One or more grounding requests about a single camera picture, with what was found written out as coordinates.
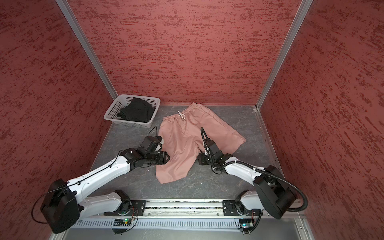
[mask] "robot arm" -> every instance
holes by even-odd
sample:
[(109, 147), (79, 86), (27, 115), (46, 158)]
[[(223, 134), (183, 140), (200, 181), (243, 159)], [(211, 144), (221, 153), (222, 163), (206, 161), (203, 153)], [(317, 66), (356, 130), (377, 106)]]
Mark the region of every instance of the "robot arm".
[[(204, 129), (201, 130), (205, 153), (198, 155), (199, 164), (210, 165), (213, 172), (235, 175), (256, 187), (256, 191), (246, 190), (236, 198), (235, 208), (240, 215), (247, 215), (255, 209), (263, 209), (276, 219), (280, 219), (286, 211), (297, 212), (306, 208), (308, 201), (303, 192), (286, 181), (278, 169), (273, 166), (255, 167), (231, 154), (223, 154), (215, 142), (207, 137)], [(120, 150), (115, 159), (85, 175), (67, 182), (62, 179), (53, 182), (48, 192), (43, 195), (45, 198), (40, 207), (52, 231), (63, 232), (79, 219), (98, 213), (114, 212), (118, 215), (129, 213), (132, 209), (131, 200), (121, 190), (103, 196), (88, 196), (114, 178), (144, 164), (166, 164), (170, 157), (161, 151), (162, 144), (160, 136), (147, 136), (137, 149)], [(303, 197), (303, 206), (296, 209), (289, 208), (296, 200), (293, 189)]]
[[(277, 168), (252, 166), (231, 154), (223, 154), (215, 142), (208, 138), (204, 128), (201, 128), (201, 136), (205, 153), (198, 156), (200, 165), (211, 165), (214, 173), (221, 171), (235, 175), (256, 187), (256, 191), (243, 192), (236, 198), (235, 207), (240, 215), (246, 215), (249, 210), (263, 209), (274, 218), (280, 219), (286, 211), (299, 212), (307, 207), (305, 194), (285, 180)], [(297, 199), (295, 192), (302, 196), (303, 205), (292, 209), (290, 206)]]
[(102, 212), (127, 213), (131, 209), (130, 199), (121, 190), (103, 196), (88, 196), (109, 181), (144, 164), (166, 164), (170, 157), (161, 151), (162, 143), (160, 136), (147, 136), (137, 149), (120, 150), (115, 159), (85, 175), (67, 182), (62, 179), (54, 181), (40, 207), (52, 231), (63, 232), (79, 219)]

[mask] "laundry basket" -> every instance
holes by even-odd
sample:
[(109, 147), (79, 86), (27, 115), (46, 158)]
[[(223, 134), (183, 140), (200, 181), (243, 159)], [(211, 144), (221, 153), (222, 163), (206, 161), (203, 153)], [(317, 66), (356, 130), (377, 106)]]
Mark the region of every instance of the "laundry basket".
[[(151, 106), (155, 109), (151, 117), (151, 120), (149, 122), (125, 121), (125, 120), (121, 120), (120, 117), (117, 117), (117, 114), (120, 112), (120, 109), (130, 104), (134, 97), (140, 98), (149, 102), (149, 104), (151, 104)], [(121, 94), (115, 99), (115, 101), (113, 101), (111, 106), (108, 108), (107, 112), (104, 114), (104, 119), (110, 120), (118, 125), (150, 128), (152, 126), (152, 122), (153, 122), (153, 119), (155, 118), (157, 110), (159, 109), (159, 105), (160, 105), (159, 98)]]

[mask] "drawstring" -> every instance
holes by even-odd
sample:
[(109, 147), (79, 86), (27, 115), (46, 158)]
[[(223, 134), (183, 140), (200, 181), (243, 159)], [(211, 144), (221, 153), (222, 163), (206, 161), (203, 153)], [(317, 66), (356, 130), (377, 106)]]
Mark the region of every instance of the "drawstring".
[(181, 119), (184, 120), (185, 119), (185, 115), (182, 114), (180, 111), (178, 111), (178, 113), (179, 113), (179, 116), (181, 117)]

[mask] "shorts leg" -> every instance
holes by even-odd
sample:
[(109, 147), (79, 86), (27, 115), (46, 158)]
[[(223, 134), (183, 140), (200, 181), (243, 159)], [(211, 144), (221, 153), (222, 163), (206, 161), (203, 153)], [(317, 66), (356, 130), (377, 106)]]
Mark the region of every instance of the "shorts leg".
[(215, 141), (224, 154), (234, 153), (246, 141), (240, 133), (219, 118), (212, 110), (201, 104), (197, 104), (196, 110), (191, 112), (191, 115), (195, 118), (195, 122), (198, 123), (196, 126), (199, 129), (194, 130), (194, 138), (201, 151), (204, 151), (204, 147), (200, 127), (204, 128), (208, 137)]
[(166, 119), (162, 122), (159, 135), (164, 139), (162, 151), (170, 156), (165, 165), (156, 165), (156, 177), (160, 183), (179, 180), (187, 176), (197, 156), (197, 145), (185, 133), (186, 122), (180, 119)]

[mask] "ventilated metal panel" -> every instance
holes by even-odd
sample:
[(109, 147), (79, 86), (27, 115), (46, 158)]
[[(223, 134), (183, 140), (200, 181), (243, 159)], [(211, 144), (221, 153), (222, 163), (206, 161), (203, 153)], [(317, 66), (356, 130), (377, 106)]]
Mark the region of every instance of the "ventilated metal panel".
[[(112, 228), (114, 218), (85, 218), (75, 223), (72, 228)], [(162, 228), (179, 230), (238, 230), (238, 219), (209, 218), (139, 218), (135, 228)]]

